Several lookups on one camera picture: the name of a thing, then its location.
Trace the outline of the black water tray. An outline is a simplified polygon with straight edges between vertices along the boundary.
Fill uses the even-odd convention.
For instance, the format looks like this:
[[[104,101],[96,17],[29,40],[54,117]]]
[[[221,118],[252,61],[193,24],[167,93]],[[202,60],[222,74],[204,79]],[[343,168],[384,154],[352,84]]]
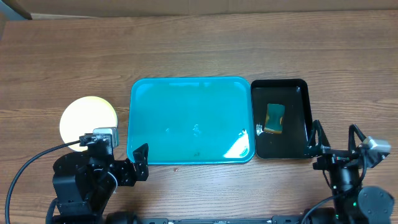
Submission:
[[[254,139],[261,159],[306,159],[304,155],[312,130],[308,85],[302,79],[254,80],[251,83]],[[285,106],[281,134],[264,131],[267,105]]]

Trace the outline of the green yellow scrub sponge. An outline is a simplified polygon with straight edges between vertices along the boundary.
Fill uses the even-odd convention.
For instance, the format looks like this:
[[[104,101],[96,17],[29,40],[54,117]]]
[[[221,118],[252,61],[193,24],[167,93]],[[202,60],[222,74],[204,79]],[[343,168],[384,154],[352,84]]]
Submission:
[[[285,106],[269,103],[267,105],[264,131],[267,133],[281,134],[283,130],[283,117]]]

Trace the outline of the green rimmed plate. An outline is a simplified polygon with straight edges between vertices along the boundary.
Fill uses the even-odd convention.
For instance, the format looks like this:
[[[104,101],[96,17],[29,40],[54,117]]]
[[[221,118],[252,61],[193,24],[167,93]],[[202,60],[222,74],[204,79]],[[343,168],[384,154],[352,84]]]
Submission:
[[[63,112],[59,130],[64,143],[76,141],[98,128],[117,128],[118,117],[109,102],[97,96],[85,96],[72,102]]]

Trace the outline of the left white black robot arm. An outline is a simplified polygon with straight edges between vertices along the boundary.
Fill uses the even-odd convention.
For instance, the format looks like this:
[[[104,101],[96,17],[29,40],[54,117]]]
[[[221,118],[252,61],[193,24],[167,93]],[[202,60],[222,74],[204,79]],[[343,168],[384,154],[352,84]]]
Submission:
[[[46,223],[130,223],[141,220],[133,212],[103,216],[118,187],[132,187],[149,176],[148,144],[134,150],[135,161],[117,161],[111,143],[89,143],[83,152],[56,160],[52,179],[57,198],[50,204]]]

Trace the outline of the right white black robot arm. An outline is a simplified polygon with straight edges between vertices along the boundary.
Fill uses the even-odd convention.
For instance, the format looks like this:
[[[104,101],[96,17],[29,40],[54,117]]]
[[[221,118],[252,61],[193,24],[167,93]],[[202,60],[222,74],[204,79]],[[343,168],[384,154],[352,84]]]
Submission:
[[[390,153],[386,140],[365,136],[349,126],[347,150],[332,149],[318,120],[312,124],[307,147],[315,153],[313,169],[320,170],[332,196],[305,211],[302,223],[390,223],[394,197],[384,189],[363,186],[369,169]]]

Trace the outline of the teal plastic serving tray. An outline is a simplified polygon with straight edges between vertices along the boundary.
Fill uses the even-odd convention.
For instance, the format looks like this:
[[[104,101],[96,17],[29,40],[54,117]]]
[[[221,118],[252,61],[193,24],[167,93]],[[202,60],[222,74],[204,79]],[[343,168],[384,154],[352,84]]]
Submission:
[[[242,77],[143,78],[131,88],[126,153],[150,165],[231,164],[255,154],[251,87]]]

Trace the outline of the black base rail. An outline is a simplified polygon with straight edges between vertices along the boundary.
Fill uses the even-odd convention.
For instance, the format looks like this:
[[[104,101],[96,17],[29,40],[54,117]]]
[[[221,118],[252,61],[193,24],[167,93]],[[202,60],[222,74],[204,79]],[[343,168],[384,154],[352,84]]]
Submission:
[[[312,212],[306,219],[304,215],[274,215],[271,218],[197,218],[197,219],[168,219],[168,218],[139,218],[131,212],[110,213],[103,223],[124,224],[323,224],[336,223],[334,212],[323,208]]]

